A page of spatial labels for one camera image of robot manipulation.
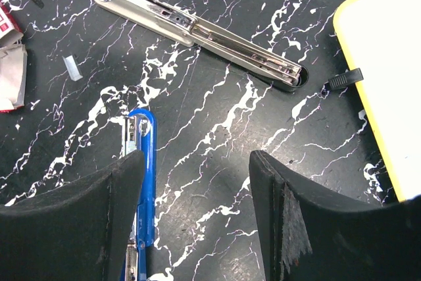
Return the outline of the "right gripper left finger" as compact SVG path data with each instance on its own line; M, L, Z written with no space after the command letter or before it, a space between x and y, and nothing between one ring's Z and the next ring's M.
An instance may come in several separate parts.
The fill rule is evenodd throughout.
M144 177L141 151L1 206L2 280L118 280Z

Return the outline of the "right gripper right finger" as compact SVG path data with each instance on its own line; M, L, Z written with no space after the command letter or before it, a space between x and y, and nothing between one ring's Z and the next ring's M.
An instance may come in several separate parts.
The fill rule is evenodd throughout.
M267 280L420 279L419 197L378 207L261 150L249 178Z

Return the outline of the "staple strip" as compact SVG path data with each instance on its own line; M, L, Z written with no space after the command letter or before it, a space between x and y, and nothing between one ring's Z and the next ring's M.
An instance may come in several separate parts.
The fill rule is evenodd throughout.
M24 106L28 54L23 34L9 30L1 37L1 112Z

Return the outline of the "red staple box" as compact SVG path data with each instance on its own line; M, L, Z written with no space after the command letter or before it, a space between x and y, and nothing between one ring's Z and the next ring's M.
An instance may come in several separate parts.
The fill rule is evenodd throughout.
M0 44L1 47L12 45L23 38L23 33L18 24L12 17L8 8L1 2L1 18L0 18Z

